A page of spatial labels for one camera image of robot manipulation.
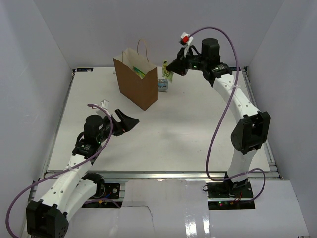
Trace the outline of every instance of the purple cable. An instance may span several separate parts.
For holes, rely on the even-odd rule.
[[[92,155],[91,157],[89,157],[87,160],[85,160],[85,161],[83,161],[83,162],[81,162],[81,163],[79,163],[79,164],[77,164],[77,165],[71,167],[71,169],[75,169],[75,168],[77,168],[77,167],[83,165],[84,163],[87,163],[88,161],[91,161],[93,158],[95,158],[97,155],[99,155],[99,154],[102,152],[102,150],[108,145],[108,143],[109,143],[109,141],[110,141],[110,138],[111,138],[111,136],[112,136],[113,123],[112,123],[111,116],[106,112],[106,110],[104,110],[103,108],[101,108],[101,107],[99,107],[99,106],[97,106],[97,105],[95,105],[95,104],[89,103],[87,106],[88,106],[88,107],[91,107],[91,108],[92,108],[92,107],[98,108],[99,110],[101,110],[103,113],[106,114],[106,116],[107,116],[107,117],[109,118],[109,120],[110,120],[110,134],[109,134],[109,137],[108,137],[107,141],[105,142],[105,144],[103,145],[103,147],[101,147],[101,149],[100,149],[99,151],[97,151],[94,155]],[[7,229],[7,231],[9,232],[9,234],[10,234],[13,238],[19,238],[19,237],[16,236],[16,235],[13,233],[13,231],[12,231],[12,229],[11,229],[11,227],[10,227],[9,217],[10,217],[10,212],[11,212],[11,210],[12,210],[12,207],[14,206],[14,204],[16,203],[16,201],[19,199],[19,197],[20,197],[22,194],[24,194],[27,190],[29,190],[29,189],[35,187],[36,185],[39,185],[40,183],[43,183],[43,182],[45,182],[45,181],[47,181],[47,180],[49,180],[49,179],[52,179],[52,178],[54,178],[54,177],[56,177],[56,176],[59,176],[59,175],[65,173],[65,172],[68,172],[68,171],[69,171],[69,169],[63,170],[63,171],[61,171],[61,172],[58,172],[58,173],[56,173],[56,174],[54,174],[54,175],[48,176],[47,178],[44,178],[44,179],[42,179],[42,180],[40,180],[40,181],[37,181],[37,182],[33,183],[32,185],[30,185],[30,186],[28,186],[27,188],[25,188],[24,190],[22,190],[22,191],[13,199],[13,201],[11,202],[11,204],[10,204],[10,206],[9,206],[7,212],[6,212],[6,216],[5,216],[5,226],[6,226],[6,229]]]
[[[235,61],[236,61],[237,74],[236,74],[236,77],[235,77],[235,80],[234,80],[234,85],[236,86],[237,83],[238,83],[238,77],[239,77],[239,61],[238,61],[238,57],[237,57],[237,52],[236,52],[236,50],[235,50],[235,48],[234,48],[234,46],[233,46],[233,43],[232,43],[231,39],[229,38],[229,36],[228,36],[223,30],[221,30],[221,29],[219,29],[219,28],[217,28],[217,27],[212,27],[212,26],[207,26],[207,27],[203,27],[203,28],[201,28],[201,29],[198,29],[198,30],[194,31],[192,34],[190,34],[189,37],[195,35],[197,32],[200,32],[200,31],[202,31],[202,30],[205,30],[205,29],[213,29],[213,30],[220,31],[220,32],[227,38],[227,40],[229,41],[229,43],[230,43],[230,45],[231,45],[231,47],[232,47],[232,51],[233,51],[233,54],[234,54]],[[256,170],[260,171],[260,172],[263,174],[263,178],[264,178],[264,180],[263,180],[263,186],[262,186],[262,189],[260,190],[260,192],[257,194],[257,196],[255,196],[254,198],[252,198],[252,199],[246,201],[246,202],[252,202],[252,201],[254,201],[255,199],[257,199],[257,198],[262,194],[262,192],[263,192],[263,190],[264,190],[264,187],[265,187],[265,184],[266,184],[265,172],[264,172],[262,169],[260,169],[260,168],[254,168],[254,169],[249,170],[249,171],[247,171],[247,172],[239,173],[239,174],[237,174],[237,175],[233,175],[233,176],[230,176],[230,177],[228,177],[228,178],[221,178],[221,179],[212,178],[212,177],[210,176],[209,170],[208,170],[209,157],[210,157],[210,153],[211,153],[211,148],[212,148],[212,146],[213,146],[214,140],[215,140],[215,138],[216,138],[216,136],[217,136],[217,133],[218,133],[218,131],[219,131],[219,128],[220,128],[220,126],[221,126],[221,123],[222,123],[222,121],[223,121],[223,119],[224,119],[224,116],[226,115],[226,113],[227,113],[227,111],[228,111],[228,109],[229,109],[229,106],[230,106],[230,103],[231,103],[231,100],[232,100],[232,98],[233,98],[233,95],[234,95],[234,92],[235,92],[235,91],[236,91],[236,87],[234,87],[234,88],[232,89],[232,92],[231,92],[230,97],[229,97],[229,99],[228,99],[227,105],[226,105],[226,107],[224,108],[224,111],[223,111],[223,113],[222,113],[222,115],[221,115],[221,117],[220,117],[220,120],[219,120],[219,122],[218,122],[218,125],[217,125],[217,127],[216,127],[216,129],[215,129],[215,131],[214,131],[213,136],[212,136],[212,139],[211,139],[211,142],[210,142],[210,145],[209,145],[209,149],[208,149],[208,152],[207,152],[206,168],[205,168],[205,169],[206,169],[207,177],[208,177],[210,180],[215,181],[215,182],[227,181],[227,180],[229,180],[229,179],[233,179],[233,178],[239,177],[239,176],[241,176],[241,175],[245,175],[245,174],[251,173],[251,172],[256,171]]]
[[[120,208],[120,206],[113,201],[112,199],[109,198],[100,198],[100,199],[94,199],[94,200],[90,200],[84,203],[84,205],[89,204],[89,203],[93,203],[93,202],[99,202],[99,201],[108,201],[108,202],[112,202],[114,205],[116,205],[117,208]]]

